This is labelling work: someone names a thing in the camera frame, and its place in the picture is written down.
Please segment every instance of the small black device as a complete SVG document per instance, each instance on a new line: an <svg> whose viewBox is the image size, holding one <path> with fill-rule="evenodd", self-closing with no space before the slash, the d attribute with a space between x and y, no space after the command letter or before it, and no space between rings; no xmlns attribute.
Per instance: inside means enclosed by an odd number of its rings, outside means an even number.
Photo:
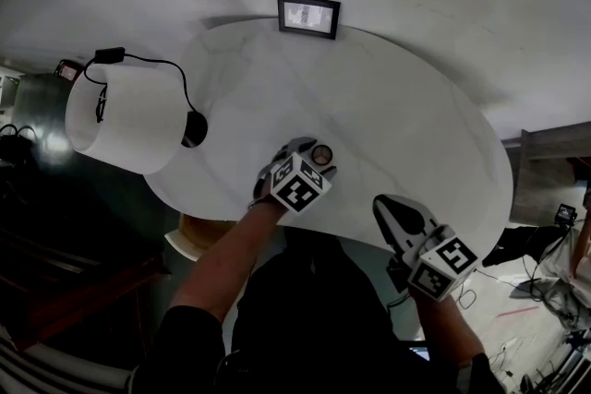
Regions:
<svg viewBox="0 0 591 394"><path fill-rule="evenodd" d="M558 224L566 223L568 225L573 225L575 220L575 208L565 204L560 204L558 207L558 212L556 212L556 217L554 217L554 221Z"/></svg>
<svg viewBox="0 0 591 394"><path fill-rule="evenodd" d="M279 31L303 33L334 40L340 2L331 0L277 0Z"/></svg>

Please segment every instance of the round table top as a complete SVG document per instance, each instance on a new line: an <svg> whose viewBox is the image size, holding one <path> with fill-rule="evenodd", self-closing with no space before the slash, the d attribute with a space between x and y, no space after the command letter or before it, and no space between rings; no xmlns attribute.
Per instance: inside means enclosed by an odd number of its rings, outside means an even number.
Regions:
<svg viewBox="0 0 591 394"><path fill-rule="evenodd" d="M398 194L479 257L501 235L513 192L501 142L449 79L400 46L344 26L335 41L283 33L261 19L205 32L181 65L209 133L146 175L171 207L239 220L259 170L289 139L309 136L332 148L338 173L320 202L281 224L389 249L372 201Z"/></svg>

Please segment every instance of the black lamp base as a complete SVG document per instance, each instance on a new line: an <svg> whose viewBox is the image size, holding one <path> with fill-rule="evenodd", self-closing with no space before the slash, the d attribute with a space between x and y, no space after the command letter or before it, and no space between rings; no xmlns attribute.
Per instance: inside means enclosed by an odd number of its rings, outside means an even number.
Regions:
<svg viewBox="0 0 591 394"><path fill-rule="evenodd" d="M200 145L207 136L207 120L199 112L187 114L187 127L182 144L185 148L195 148Z"/></svg>

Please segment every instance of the white lamp shade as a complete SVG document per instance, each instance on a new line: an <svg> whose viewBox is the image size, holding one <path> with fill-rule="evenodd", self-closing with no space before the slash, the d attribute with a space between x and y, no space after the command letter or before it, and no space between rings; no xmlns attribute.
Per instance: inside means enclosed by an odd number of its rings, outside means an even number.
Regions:
<svg viewBox="0 0 591 394"><path fill-rule="evenodd" d="M106 82L103 120L96 109L104 86L80 76L66 108L66 133L79 153L134 173L160 171L181 146L187 103L179 79L137 66L93 65L88 76Z"/></svg>

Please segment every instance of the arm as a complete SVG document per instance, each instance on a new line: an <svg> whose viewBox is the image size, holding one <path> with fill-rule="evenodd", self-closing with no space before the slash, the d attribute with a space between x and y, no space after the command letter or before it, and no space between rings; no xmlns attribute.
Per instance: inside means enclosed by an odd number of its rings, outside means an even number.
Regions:
<svg viewBox="0 0 591 394"><path fill-rule="evenodd" d="M260 203L212 246L176 292L171 307L189 305L203 309L221 323L240 293L261 248L269 241L285 208Z"/></svg>
<svg viewBox="0 0 591 394"><path fill-rule="evenodd" d="M419 291L411 291L411 295L429 343L429 354L435 360L461 366L484 353L482 343L451 297L437 303Z"/></svg>
<svg viewBox="0 0 591 394"><path fill-rule="evenodd" d="M585 223L579 234L579 239L573 251L573 258L571 259L571 274L576 278L576 269L581 262L581 259L587 255L587 245L589 244L589 236L591 235L591 210L587 211L585 216Z"/></svg>

